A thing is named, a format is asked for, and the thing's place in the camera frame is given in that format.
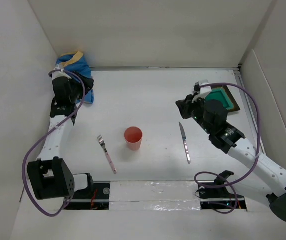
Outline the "blue Pikachu cloth placemat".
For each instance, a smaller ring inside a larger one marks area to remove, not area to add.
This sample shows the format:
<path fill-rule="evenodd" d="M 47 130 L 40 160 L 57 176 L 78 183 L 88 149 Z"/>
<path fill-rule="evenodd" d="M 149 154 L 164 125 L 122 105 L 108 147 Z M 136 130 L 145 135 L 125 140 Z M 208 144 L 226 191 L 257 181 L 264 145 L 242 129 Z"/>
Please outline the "blue Pikachu cloth placemat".
<path fill-rule="evenodd" d="M 89 78 L 91 79 L 91 69 L 89 67 L 89 65 L 87 64 L 87 61 L 84 57 L 84 54 L 82 52 L 68 52 L 68 53 L 64 53 L 63 55 L 61 55 L 55 64 L 55 70 L 56 69 L 65 69 L 67 71 L 70 72 L 77 72 L 79 75 L 81 75 L 82 77 L 85 78 Z M 62 77 L 64 76 L 64 74 L 60 74 L 60 73 L 53 73 L 52 77 Z M 68 103 L 69 100 L 62 100 L 59 99 L 58 97 L 56 97 L 56 93 L 55 94 L 55 100 L 57 102 L 58 105 L 65 105 Z M 84 104 L 93 104 L 94 103 L 94 92 L 93 89 L 90 90 L 84 98 Z"/>

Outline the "green square plate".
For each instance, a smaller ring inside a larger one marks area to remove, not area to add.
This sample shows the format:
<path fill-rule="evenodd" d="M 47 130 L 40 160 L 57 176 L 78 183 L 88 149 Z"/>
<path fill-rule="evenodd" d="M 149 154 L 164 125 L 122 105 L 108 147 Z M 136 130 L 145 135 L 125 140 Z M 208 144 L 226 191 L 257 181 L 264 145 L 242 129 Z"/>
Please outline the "green square plate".
<path fill-rule="evenodd" d="M 225 85 L 213 86 L 211 87 L 212 91 L 205 97 L 206 101 L 217 100 L 223 107 L 227 110 L 228 113 L 240 111 L 236 100 L 232 96 L 228 87 Z"/>

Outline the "pink-handled knife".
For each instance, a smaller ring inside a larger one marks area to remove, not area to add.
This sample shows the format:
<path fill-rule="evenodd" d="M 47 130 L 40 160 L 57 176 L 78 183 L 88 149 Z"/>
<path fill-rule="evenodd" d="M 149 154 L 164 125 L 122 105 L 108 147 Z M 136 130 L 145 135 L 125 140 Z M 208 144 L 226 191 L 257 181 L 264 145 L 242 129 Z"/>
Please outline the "pink-handled knife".
<path fill-rule="evenodd" d="M 179 128 L 180 128 L 180 133 L 181 133 L 182 142 L 183 142 L 183 146 L 184 146 L 184 152 L 186 155 L 186 160 L 187 160 L 187 163 L 190 164 L 191 159 L 190 159 L 190 155 L 189 155 L 189 151 L 188 151 L 188 147 L 187 147 L 187 143 L 186 143 L 186 135 L 185 135 L 184 128 L 180 122 L 179 122 Z"/>

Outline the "pink-handled fork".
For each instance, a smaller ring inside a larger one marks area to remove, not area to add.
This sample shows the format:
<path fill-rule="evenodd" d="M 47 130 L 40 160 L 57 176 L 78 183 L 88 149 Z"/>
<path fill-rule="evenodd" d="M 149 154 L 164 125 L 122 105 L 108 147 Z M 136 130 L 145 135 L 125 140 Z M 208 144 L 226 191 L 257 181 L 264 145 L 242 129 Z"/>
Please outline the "pink-handled fork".
<path fill-rule="evenodd" d="M 98 135 L 97 136 L 97 140 L 98 140 L 99 145 L 102 147 L 102 149 L 104 151 L 105 157 L 106 157 L 106 159 L 107 159 L 107 161 L 108 161 L 108 163 L 109 163 L 109 165 L 111 167 L 112 172 L 114 174 L 117 174 L 117 170 L 116 170 L 116 168 L 115 168 L 115 166 L 114 166 L 114 164 L 112 162 L 112 159 L 111 159 L 111 157 L 110 157 L 110 155 L 109 155 L 109 153 L 108 153 L 108 151 L 106 149 L 106 145 L 105 145 L 105 142 L 104 142 L 102 136 Z"/>

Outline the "pink plastic cup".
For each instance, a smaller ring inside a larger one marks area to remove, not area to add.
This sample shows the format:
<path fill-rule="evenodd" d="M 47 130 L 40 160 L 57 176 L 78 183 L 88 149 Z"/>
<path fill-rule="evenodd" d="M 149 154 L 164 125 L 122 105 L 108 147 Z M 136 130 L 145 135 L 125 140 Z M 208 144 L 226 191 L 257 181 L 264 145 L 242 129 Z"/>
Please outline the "pink plastic cup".
<path fill-rule="evenodd" d="M 127 147 L 132 151 L 140 149 L 143 133 L 138 127 L 131 126 L 124 132 Z"/>

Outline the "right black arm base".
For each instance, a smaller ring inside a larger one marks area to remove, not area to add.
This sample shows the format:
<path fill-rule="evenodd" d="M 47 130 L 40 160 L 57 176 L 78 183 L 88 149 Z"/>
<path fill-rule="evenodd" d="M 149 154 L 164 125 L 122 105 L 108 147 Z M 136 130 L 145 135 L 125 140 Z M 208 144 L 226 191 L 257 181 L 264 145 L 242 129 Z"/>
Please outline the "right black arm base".
<path fill-rule="evenodd" d="M 241 195 L 237 195 L 235 200 L 231 190 L 226 188 L 205 188 L 197 185 L 198 189 L 194 196 L 200 200 L 201 210 L 214 210 L 220 213 L 230 211 L 234 206 L 236 210 L 246 210 L 245 199 Z"/>

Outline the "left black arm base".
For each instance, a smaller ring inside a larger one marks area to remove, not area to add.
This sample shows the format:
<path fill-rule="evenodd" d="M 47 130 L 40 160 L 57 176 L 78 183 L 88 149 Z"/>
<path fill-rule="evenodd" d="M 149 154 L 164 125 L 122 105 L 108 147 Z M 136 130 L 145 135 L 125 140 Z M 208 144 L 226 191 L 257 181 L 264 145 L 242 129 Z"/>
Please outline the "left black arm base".
<path fill-rule="evenodd" d="M 65 210 L 109 210 L 110 182 L 94 182 L 93 189 L 78 190 Z"/>

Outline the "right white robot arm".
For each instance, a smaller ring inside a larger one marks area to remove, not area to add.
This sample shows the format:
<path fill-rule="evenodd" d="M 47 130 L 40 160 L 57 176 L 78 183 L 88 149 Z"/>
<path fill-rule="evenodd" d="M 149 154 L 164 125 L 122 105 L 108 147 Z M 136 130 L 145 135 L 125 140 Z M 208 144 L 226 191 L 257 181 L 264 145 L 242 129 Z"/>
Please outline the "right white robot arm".
<path fill-rule="evenodd" d="M 263 153 L 257 153 L 242 132 L 227 123 L 228 111 L 218 100 L 194 99 L 192 95 L 175 102 L 183 119 L 192 118 L 223 153 L 239 161 L 268 186 L 261 191 L 271 212 L 286 222 L 286 170 Z"/>

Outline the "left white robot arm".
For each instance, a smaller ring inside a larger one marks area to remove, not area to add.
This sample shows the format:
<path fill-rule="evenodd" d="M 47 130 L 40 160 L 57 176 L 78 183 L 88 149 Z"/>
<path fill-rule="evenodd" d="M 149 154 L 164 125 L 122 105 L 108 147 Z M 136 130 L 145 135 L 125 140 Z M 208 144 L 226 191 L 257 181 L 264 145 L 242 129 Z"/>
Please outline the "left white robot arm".
<path fill-rule="evenodd" d="M 54 98 L 50 107 L 49 130 L 54 130 L 46 137 L 43 149 L 36 161 L 29 162 L 27 174 L 37 200 L 67 198 L 75 191 L 74 177 L 65 161 L 63 150 L 77 114 L 76 102 L 83 93 L 92 90 L 94 80 L 74 72 L 84 84 L 62 74 L 52 75 Z"/>

